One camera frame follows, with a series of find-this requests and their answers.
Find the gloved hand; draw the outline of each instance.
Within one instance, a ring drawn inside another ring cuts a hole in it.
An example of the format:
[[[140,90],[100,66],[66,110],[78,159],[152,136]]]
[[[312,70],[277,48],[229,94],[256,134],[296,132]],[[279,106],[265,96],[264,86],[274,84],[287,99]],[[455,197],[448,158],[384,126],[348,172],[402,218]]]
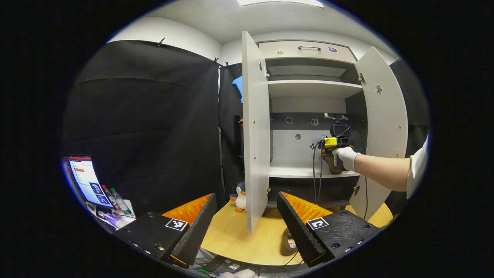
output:
[[[334,165],[337,166],[338,156],[343,160],[343,167],[346,170],[355,171],[355,157],[359,155],[351,147],[337,148],[333,151]]]

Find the ceiling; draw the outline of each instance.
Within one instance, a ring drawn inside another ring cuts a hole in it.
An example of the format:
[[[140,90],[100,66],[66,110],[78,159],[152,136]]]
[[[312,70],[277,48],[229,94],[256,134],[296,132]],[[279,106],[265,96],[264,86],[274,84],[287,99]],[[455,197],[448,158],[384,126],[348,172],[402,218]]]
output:
[[[324,0],[324,8],[299,3],[266,2],[248,6],[236,0],[178,0],[146,16],[173,19],[194,27],[225,44],[242,37],[277,31],[319,31],[359,39],[381,49],[388,49],[378,37],[335,10]]]

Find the plastic bottle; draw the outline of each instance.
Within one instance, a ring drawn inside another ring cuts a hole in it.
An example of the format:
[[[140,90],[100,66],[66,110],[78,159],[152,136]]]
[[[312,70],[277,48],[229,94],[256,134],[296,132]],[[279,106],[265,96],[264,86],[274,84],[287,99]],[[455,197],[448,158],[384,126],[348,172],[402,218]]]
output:
[[[125,214],[132,214],[132,212],[129,210],[129,208],[125,204],[124,199],[122,199],[120,194],[117,193],[115,188],[112,188],[111,191],[113,193],[113,197],[115,197],[117,204],[120,206],[120,208],[123,210],[123,212],[125,212]]]
[[[120,210],[120,206],[117,204],[117,201],[115,200],[115,197],[113,197],[113,195],[111,194],[111,192],[106,188],[105,185],[101,185],[101,187],[103,188],[103,190],[105,190],[106,195],[108,195],[108,199],[110,199],[110,202],[115,207],[115,209],[116,210]]]

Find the white wall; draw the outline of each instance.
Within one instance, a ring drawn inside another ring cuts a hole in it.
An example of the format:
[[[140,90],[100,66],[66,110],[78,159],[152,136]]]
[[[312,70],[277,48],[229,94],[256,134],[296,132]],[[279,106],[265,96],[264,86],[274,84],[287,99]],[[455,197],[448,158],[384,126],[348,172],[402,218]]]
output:
[[[323,41],[328,43],[336,43],[350,47],[357,59],[360,59],[369,48],[372,46],[355,38],[345,37],[342,35],[324,33],[324,32],[306,32],[306,31],[289,31],[289,32],[272,32],[259,35],[253,35],[252,38],[256,42],[267,40],[313,40]],[[393,63],[398,58],[391,49],[377,49],[384,57],[388,64]],[[242,39],[238,39],[223,45],[221,56],[218,62],[222,65],[233,65],[242,63]]]
[[[159,42],[186,49],[214,60],[221,54],[221,44],[203,32],[175,20],[162,17],[142,17],[118,32],[108,42],[141,40]]]

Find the open cabinet door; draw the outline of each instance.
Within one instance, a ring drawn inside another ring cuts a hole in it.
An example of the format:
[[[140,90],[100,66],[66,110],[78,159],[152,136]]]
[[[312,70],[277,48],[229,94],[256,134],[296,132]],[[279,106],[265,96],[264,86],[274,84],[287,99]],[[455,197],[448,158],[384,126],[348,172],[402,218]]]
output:
[[[268,203],[270,117],[266,61],[247,31],[242,32],[242,75],[247,228],[252,234]]]
[[[396,77],[379,52],[372,46],[355,63],[367,104],[367,155],[404,158],[407,149],[408,120],[405,100]],[[358,193],[350,204],[358,216],[366,212],[366,181],[360,176]],[[367,178],[367,215],[370,219],[381,207],[391,190]]]

